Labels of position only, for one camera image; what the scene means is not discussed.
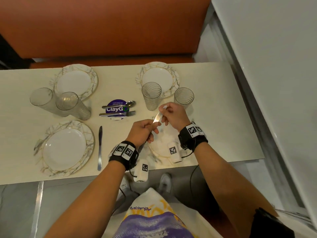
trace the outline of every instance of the forearm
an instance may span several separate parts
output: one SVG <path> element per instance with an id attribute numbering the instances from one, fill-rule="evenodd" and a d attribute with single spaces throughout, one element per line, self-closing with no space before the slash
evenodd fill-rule
<path id="1" fill-rule="evenodd" d="M 53 224 L 45 238 L 101 237 L 110 220 L 125 167 L 110 161 Z"/>
<path id="2" fill-rule="evenodd" d="M 194 154 L 209 189 L 241 237 L 249 237 L 259 207 L 277 216 L 265 197 L 208 143 L 199 144 Z"/>

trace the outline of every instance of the left hand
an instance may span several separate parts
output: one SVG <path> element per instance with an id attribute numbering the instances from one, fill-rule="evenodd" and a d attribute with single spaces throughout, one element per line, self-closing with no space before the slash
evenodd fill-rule
<path id="1" fill-rule="evenodd" d="M 153 123 L 152 119 L 134 122 L 126 141 L 133 143 L 136 148 L 144 144 L 145 141 L 151 143 L 154 141 L 154 136 L 151 132 L 154 131 L 158 134 L 159 131 L 157 127 L 160 125 L 160 122 Z"/>

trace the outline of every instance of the glass rim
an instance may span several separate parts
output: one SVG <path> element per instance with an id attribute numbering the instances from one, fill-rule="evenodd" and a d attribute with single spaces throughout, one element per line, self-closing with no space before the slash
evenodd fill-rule
<path id="1" fill-rule="evenodd" d="M 192 94 L 193 94 L 193 100 L 192 100 L 190 103 L 182 104 L 181 102 L 179 102 L 179 101 L 176 99 L 176 97 L 175 97 L 176 92 L 177 92 L 179 89 L 182 89 L 182 88 L 188 89 L 189 91 L 192 92 Z M 194 99 L 195 99 L 194 92 L 193 92 L 192 90 L 190 90 L 189 88 L 186 88 L 186 87 L 182 87 L 182 88 L 176 89 L 176 91 L 175 91 L 175 93 L 174 93 L 174 98 L 175 98 L 175 100 L 176 100 L 178 103 L 180 103 L 180 104 L 182 104 L 182 105 L 190 105 L 190 104 L 194 101 Z"/>
<path id="2" fill-rule="evenodd" d="M 51 90 L 50 88 L 45 88 L 45 89 L 48 89 L 48 90 L 50 90 L 50 91 L 51 91 L 51 93 L 52 93 L 51 99 L 50 99 L 50 100 L 48 100 L 45 104 L 36 105 L 36 104 L 32 103 L 32 101 L 31 101 L 31 97 L 32 97 L 32 94 L 33 94 L 35 91 L 39 90 L 39 89 L 42 89 L 42 88 L 38 88 L 38 89 L 36 89 L 36 90 L 33 90 L 33 92 L 31 93 L 31 96 L 30 96 L 30 98 L 29 98 L 30 103 L 31 103 L 32 105 L 34 105 L 34 106 L 37 106 L 37 107 L 43 106 L 43 105 L 45 105 L 45 104 L 48 104 L 48 103 L 52 100 L 53 95 L 54 95 L 53 90 Z"/>
<path id="3" fill-rule="evenodd" d="M 62 111 L 68 111 L 68 110 L 71 110 L 71 109 L 75 108 L 76 105 L 77 105 L 78 102 L 79 102 L 79 97 L 78 97 L 78 95 L 77 95 L 76 93 L 74 93 L 74 92 L 64 92 L 64 93 L 61 94 L 61 96 L 62 96 L 63 94 L 65 94 L 65 93 L 73 93 L 73 94 L 75 94 L 75 95 L 77 96 L 77 103 L 76 103 L 73 107 L 71 107 L 71 108 L 69 108 L 69 109 L 61 109 L 61 108 L 59 108 L 58 105 L 56 104 L 56 107 L 57 107 L 59 110 L 62 110 Z"/>
<path id="4" fill-rule="evenodd" d="M 143 94 L 143 87 L 144 87 L 147 83 L 155 83 L 155 84 L 157 84 L 157 85 L 160 87 L 160 89 L 161 89 L 161 93 L 160 93 L 157 97 L 155 97 L 155 98 L 148 98 L 148 97 L 146 97 L 146 96 Z M 147 82 L 147 83 L 143 84 L 143 86 L 142 86 L 142 95 L 143 95 L 144 97 L 146 97 L 147 99 L 156 99 L 156 98 L 160 97 L 161 94 L 162 94 L 162 87 L 161 87 L 161 85 L 159 85 L 159 84 L 156 83 L 156 82 Z"/>

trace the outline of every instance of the hand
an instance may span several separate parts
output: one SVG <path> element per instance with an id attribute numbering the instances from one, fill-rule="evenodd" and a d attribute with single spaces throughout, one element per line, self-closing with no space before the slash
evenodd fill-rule
<path id="1" fill-rule="evenodd" d="M 152 119 L 145 119 L 134 122 L 126 141 L 133 143 L 136 148 L 140 147 L 145 141 L 149 143 L 154 141 L 154 136 L 151 133 L 154 131 L 156 134 L 159 133 L 157 127 L 160 126 L 160 122 L 153 123 Z"/>
<path id="2" fill-rule="evenodd" d="M 162 123 L 165 123 L 165 126 L 170 123 L 178 132 L 191 124 L 184 107 L 180 104 L 169 102 L 161 105 L 158 109 L 164 115 L 162 117 Z"/>

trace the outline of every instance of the fork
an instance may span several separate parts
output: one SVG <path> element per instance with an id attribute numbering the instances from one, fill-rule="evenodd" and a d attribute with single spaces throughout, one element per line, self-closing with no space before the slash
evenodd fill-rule
<path id="1" fill-rule="evenodd" d="M 128 112 L 122 112 L 122 113 L 101 113 L 99 114 L 100 117 L 107 117 L 111 115 L 125 115 L 127 117 L 136 115 L 136 111 L 128 111 Z"/>

